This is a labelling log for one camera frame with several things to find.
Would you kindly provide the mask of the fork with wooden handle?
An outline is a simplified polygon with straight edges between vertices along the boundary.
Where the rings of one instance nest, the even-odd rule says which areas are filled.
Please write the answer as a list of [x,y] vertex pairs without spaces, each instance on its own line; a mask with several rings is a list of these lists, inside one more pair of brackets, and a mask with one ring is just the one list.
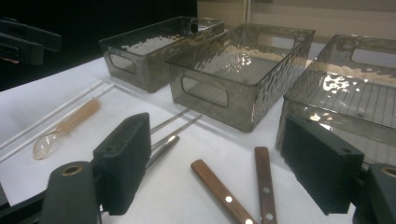
[[203,160],[194,161],[191,169],[237,224],[258,224]]
[[261,224],[277,224],[276,203],[267,147],[255,147]]

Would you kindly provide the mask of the white chopstick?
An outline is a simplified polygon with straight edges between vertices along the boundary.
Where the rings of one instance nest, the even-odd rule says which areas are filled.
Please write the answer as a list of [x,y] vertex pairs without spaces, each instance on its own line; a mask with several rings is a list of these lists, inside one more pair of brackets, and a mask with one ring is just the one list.
[[[99,100],[99,98],[100,97],[102,97],[102,96],[104,96],[105,94],[107,94],[109,91],[111,91],[112,89],[114,89],[115,88],[115,85],[114,84],[109,84],[109,85],[106,85],[101,91],[99,91],[96,95],[94,95],[92,98],[94,98],[94,97],[96,97],[98,100]],[[4,154],[4,155],[2,155],[2,156],[0,156],[0,163],[2,163],[2,162],[4,162],[4,161],[6,161],[7,159],[9,159],[10,157],[12,157],[13,155],[15,155],[16,153],[18,153],[19,151],[21,151],[22,149],[24,149],[24,148],[26,148],[26,147],[28,147],[29,145],[31,145],[31,144],[35,144],[35,142],[36,142],[36,140],[40,137],[40,136],[42,136],[42,135],[44,135],[44,134],[46,134],[46,133],[51,133],[51,132],[53,132],[54,130],[55,130],[55,127],[60,123],[60,122],[62,122],[63,120],[66,120],[73,112],[75,112],[77,109],[79,109],[80,107],[82,107],[84,104],[86,104],[88,101],[86,101],[85,103],[83,103],[82,105],[78,105],[77,107],[74,107],[73,109],[71,109],[69,112],[67,112],[63,117],[61,117],[61,118],[59,118],[58,120],[56,120],[55,122],[53,122],[49,127],[47,127],[47,128],[45,128],[44,130],[42,130],[42,131],[40,131],[39,133],[37,133],[36,135],[34,135],[34,136],[32,136],[30,139],[28,139],[28,140],[26,140],[24,143],[22,143],[21,145],[19,145],[18,147],[15,147],[14,149],[11,149],[9,152],[7,152],[6,154]]]
[[13,137],[9,138],[7,141],[3,142],[0,145],[0,150],[5,148],[5,147],[7,147],[11,143],[15,142],[16,140],[21,138],[23,135],[29,133],[30,131],[32,131],[34,128],[38,127],[39,125],[41,125],[45,121],[51,119],[52,117],[54,117],[55,115],[57,115],[58,113],[60,113],[64,109],[66,109],[67,107],[69,107],[71,104],[73,104],[73,103],[77,102],[78,100],[82,99],[84,96],[88,95],[90,92],[94,91],[95,89],[100,87],[102,84],[103,84],[102,80],[99,80],[96,83],[92,84],[88,89],[86,89],[83,92],[79,93],[78,95],[74,96],[70,100],[66,101],[65,103],[63,103],[62,105],[60,105],[59,107],[57,107],[56,109],[54,109],[53,111],[48,113],[48,115],[42,117],[41,119],[39,119],[38,121],[33,123],[31,126],[25,128],[24,130],[22,130],[18,134],[14,135]]

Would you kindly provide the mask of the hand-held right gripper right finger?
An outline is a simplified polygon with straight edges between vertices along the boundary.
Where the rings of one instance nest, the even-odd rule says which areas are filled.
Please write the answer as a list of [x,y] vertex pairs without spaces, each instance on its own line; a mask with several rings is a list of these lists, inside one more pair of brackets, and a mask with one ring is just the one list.
[[324,214],[348,211],[361,151],[318,123],[288,114],[281,156]]

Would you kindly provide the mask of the black curtain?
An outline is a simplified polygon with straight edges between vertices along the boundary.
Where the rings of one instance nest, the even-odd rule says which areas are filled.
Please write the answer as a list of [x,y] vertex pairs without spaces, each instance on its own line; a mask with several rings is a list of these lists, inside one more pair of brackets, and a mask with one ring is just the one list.
[[62,49],[41,65],[0,60],[0,91],[100,58],[98,41],[178,16],[195,17],[197,0],[0,0],[8,17],[60,35]]

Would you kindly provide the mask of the clear spoon with tan handle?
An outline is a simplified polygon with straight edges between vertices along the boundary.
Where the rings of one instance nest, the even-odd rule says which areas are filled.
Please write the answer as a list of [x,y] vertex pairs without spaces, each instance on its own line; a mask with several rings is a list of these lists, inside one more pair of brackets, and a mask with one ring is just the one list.
[[95,113],[100,107],[100,101],[94,97],[82,107],[73,112],[66,120],[60,122],[55,130],[40,136],[33,147],[33,158],[35,160],[44,159],[59,138],[61,133],[68,133],[81,122]]

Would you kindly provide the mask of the metal spoon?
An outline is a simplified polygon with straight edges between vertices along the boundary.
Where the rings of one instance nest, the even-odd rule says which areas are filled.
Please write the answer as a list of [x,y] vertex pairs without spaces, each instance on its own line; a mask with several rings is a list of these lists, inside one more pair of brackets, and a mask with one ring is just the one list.
[[148,169],[151,165],[154,164],[166,151],[171,149],[178,141],[180,137],[177,135],[173,135],[169,137],[166,142],[150,157],[146,164],[146,168]]

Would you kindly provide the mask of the smoky clear plastic bin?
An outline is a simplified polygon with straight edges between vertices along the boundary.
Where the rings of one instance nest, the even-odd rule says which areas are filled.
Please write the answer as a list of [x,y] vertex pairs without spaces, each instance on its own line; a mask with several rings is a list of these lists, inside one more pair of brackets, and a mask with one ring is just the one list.
[[285,119],[315,121],[365,155],[396,166],[396,40],[335,35],[284,95]]
[[99,42],[112,77],[155,92],[169,82],[166,60],[224,31],[224,21],[179,16]]
[[175,103],[250,133],[305,69],[313,30],[244,23],[166,62]]

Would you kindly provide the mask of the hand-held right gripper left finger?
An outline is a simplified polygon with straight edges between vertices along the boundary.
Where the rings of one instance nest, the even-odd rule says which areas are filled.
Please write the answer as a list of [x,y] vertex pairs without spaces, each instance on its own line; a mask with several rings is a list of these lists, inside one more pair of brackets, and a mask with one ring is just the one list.
[[149,114],[125,119],[94,151],[99,204],[111,216],[124,215],[140,186],[151,155]]

